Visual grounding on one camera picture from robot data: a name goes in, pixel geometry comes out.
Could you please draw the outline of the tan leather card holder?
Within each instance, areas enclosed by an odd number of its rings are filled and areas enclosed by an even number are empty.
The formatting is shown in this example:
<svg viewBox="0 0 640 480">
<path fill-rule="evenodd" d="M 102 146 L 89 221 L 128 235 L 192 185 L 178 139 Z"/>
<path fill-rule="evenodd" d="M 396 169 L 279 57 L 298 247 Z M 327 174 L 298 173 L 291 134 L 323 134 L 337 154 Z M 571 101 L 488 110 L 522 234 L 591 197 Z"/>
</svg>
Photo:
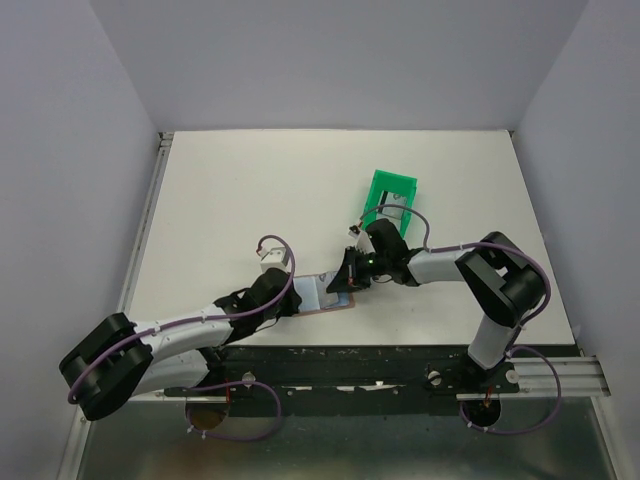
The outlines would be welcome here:
<svg viewBox="0 0 640 480">
<path fill-rule="evenodd" d="M 293 287 L 302 300 L 297 316 L 328 313 L 355 306 L 355 301 L 350 293 L 328 293 L 326 291 L 336 274 L 336 271 L 328 271 L 294 278 Z"/>
</svg>

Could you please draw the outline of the silver VIP credit card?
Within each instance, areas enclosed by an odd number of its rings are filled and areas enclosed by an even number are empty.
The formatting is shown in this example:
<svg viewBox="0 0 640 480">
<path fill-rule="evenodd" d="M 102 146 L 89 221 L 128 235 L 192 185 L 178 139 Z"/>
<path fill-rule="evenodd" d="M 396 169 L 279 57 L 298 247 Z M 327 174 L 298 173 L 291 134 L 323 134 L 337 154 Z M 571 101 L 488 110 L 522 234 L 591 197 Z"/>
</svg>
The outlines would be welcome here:
<svg viewBox="0 0 640 480">
<path fill-rule="evenodd" d="M 321 310 L 330 310 L 343 308 L 350 305 L 350 296 L 348 293 L 329 293 L 327 288 L 335 278 L 336 271 L 328 271 L 319 274 L 316 278 L 318 304 Z"/>
</svg>

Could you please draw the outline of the green plastic bin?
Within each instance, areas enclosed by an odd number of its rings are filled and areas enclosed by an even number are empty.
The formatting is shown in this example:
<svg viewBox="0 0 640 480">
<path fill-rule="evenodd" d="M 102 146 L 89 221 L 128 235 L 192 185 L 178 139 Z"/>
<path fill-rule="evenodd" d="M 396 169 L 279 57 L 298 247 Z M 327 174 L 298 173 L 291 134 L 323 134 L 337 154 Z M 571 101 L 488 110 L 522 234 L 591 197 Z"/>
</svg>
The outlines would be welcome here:
<svg viewBox="0 0 640 480">
<path fill-rule="evenodd" d="M 413 206 L 417 184 L 416 178 L 376 170 L 365 202 L 362 226 L 366 227 L 374 220 L 386 218 L 404 237 L 412 214 L 402 209 L 402 206 Z"/>
</svg>

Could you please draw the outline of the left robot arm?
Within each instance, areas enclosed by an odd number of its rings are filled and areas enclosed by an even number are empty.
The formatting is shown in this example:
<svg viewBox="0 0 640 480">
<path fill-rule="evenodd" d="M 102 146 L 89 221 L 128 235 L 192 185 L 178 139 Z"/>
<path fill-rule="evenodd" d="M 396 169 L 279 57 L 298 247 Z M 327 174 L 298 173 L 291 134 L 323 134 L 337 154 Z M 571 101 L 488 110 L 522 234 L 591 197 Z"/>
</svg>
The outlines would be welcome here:
<svg viewBox="0 0 640 480">
<path fill-rule="evenodd" d="M 160 362 L 248 338 L 268 320 L 297 314 L 301 303 L 294 275 L 269 268 L 250 287 L 185 317 L 135 323 L 122 312 L 112 314 L 61 360 L 67 401 L 89 420 L 105 418 L 154 389 L 151 370 Z"/>
</svg>

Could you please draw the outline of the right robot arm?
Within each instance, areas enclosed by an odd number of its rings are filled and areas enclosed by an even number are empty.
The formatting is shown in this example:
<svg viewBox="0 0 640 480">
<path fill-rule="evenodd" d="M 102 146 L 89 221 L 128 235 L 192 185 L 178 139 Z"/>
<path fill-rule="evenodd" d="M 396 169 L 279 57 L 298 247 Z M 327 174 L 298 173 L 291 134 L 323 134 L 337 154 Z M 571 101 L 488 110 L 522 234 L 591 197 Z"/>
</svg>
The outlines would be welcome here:
<svg viewBox="0 0 640 480">
<path fill-rule="evenodd" d="M 370 248 L 345 249 L 342 264 L 326 287 L 328 294 L 365 290 L 377 277 L 409 287 L 435 282 L 464 282 L 469 287 L 483 311 L 467 349 L 470 361 L 459 370 L 462 384 L 471 391 L 483 391 L 494 383 L 495 367 L 522 327 L 550 300 L 550 281 L 542 267 L 501 232 L 479 242 L 428 250 L 409 248 L 387 219 L 355 231 Z"/>
</svg>

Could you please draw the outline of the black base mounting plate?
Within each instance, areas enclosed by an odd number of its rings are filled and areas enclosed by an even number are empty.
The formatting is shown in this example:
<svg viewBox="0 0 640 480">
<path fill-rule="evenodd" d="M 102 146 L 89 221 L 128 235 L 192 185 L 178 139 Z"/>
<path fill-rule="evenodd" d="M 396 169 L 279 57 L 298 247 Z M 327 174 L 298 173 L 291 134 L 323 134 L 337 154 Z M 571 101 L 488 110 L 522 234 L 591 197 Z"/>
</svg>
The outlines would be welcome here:
<svg viewBox="0 0 640 480">
<path fill-rule="evenodd" d="M 207 350 L 207 372 L 195 388 L 169 397 L 210 396 L 233 416 L 260 417 L 282 406 L 295 416 L 454 415 L 459 397 L 516 393 L 502 361 L 476 366 L 464 345 L 230 346 Z"/>
</svg>

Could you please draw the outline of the aluminium extrusion rail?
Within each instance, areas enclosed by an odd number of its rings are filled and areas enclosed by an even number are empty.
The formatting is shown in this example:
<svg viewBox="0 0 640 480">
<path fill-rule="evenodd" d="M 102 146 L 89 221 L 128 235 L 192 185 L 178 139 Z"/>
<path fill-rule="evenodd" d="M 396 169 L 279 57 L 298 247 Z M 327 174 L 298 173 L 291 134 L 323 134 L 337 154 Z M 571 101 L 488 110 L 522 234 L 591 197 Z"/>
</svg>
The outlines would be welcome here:
<svg viewBox="0 0 640 480">
<path fill-rule="evenodd" d="M 611 395 L 604 371 L 596 357 L 549 358 L 554 367 L 538 357 L 512 360 L 518 374 L 518 396 L 555 398 L 559 379 L 563 398 L 599 398 Z"/>
</svg>

